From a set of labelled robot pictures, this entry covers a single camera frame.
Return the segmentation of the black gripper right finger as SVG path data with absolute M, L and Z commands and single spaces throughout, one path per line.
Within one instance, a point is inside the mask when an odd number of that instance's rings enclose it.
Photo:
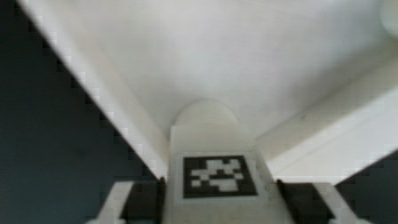
M 295 224 L 371 224 L 362 219 L 330 183 L 288 183 L 277 180 Z

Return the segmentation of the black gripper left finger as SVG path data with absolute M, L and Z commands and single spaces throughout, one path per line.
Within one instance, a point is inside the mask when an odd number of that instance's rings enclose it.
M 115 182 L 87 224 L 161 224 L 165 179 Z

